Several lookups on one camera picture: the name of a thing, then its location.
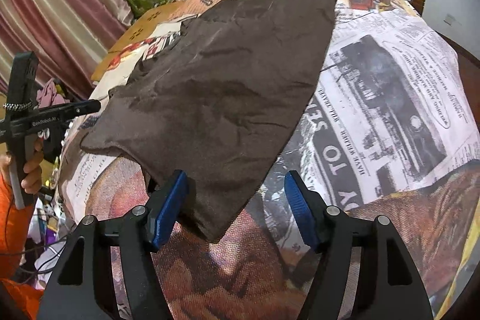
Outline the orange sleeved left forearm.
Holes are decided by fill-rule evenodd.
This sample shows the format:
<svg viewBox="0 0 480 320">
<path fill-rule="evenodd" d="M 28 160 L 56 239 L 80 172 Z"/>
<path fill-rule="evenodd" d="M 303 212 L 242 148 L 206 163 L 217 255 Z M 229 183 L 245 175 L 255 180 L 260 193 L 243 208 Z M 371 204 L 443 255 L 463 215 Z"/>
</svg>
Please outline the orange sleeved left forearm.
<svg viewBox="0 0 480 320">
<path fill-rule="evenodd" d="M 1 319 L 36 319 L 43 290 L 13 280 L 24 250 L 32 206 L 17 210 L 1 178 Z"/>
</svg>

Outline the person's left hand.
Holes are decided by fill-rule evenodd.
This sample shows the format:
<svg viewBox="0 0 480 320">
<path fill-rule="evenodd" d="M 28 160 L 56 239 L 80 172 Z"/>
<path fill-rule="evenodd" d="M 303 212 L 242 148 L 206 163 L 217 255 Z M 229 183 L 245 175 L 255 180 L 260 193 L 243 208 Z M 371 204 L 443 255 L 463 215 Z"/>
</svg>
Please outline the person's left hand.
<svg viewBox="0 0 480 320">
<path fill-rule="evenodd" d="M 32 158 L 28 160 L 24 165 L 25 178 L 21 181 L 21 187 L 28 194 L 36 195 L 42 186 L 41 183 L 41 162 L 44 159 L 43 154 L 43 141 L 37 138 L 34 143 L 34 154 Z M 4 153 L 1 155 L 1 176 L 6 189 L 11 192 L 11 179 L 9 174 L 9 168 L 11 164 L 11 155 Z"/>
</svg>

